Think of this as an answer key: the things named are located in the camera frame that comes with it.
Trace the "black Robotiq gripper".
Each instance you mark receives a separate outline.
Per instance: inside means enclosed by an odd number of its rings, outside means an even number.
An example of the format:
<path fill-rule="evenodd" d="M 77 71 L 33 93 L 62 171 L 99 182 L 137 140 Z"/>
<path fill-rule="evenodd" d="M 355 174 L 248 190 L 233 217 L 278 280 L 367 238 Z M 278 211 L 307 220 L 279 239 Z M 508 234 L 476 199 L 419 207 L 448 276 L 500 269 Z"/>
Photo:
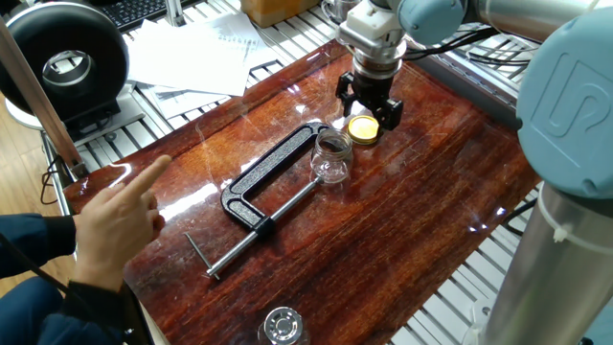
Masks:
<path fill-rule="evenodd" d="M 377 80 L 358 72 L 345 72 L 339 77 L 335 96 L 341 101 L 345 118 L 350 116 L 352 104 L 359 101 L 373 112 L 383 129 L 394 130 L 401 120 L 403 101 L 389 99 L 391 87 L 391 78 Z"/>

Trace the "person's left hand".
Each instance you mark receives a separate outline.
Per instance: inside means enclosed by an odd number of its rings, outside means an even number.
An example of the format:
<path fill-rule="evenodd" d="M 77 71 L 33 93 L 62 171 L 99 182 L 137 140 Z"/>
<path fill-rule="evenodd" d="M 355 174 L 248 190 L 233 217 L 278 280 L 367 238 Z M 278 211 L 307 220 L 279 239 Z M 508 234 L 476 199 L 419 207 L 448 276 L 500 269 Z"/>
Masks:
<path fill-rule="evenodd" d="M 143 194 L 143 201 L 147 206 L 147 217 L 152 226 L 151 240 L 155 241 L 160 236 L 161 231 L 165 227 L 166 221 L 160 214 L 158 209 L 158 201 L 154 193 L 146 192 Z"/>

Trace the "person's right hand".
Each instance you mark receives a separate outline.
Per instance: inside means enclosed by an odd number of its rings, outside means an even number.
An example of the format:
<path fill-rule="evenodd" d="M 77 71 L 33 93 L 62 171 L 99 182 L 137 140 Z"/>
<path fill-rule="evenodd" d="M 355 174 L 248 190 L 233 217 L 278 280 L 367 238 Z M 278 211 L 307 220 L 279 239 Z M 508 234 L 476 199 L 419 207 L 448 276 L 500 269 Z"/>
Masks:
<path fill-rule="evenodd" d="M 162 155 L 129 184 L 106 188 L 76 216 L 78 256 L 71 281 L 119 291 L 124 267 L 152 242 L 143 194 L 165 172 L 171 157 Z"/>

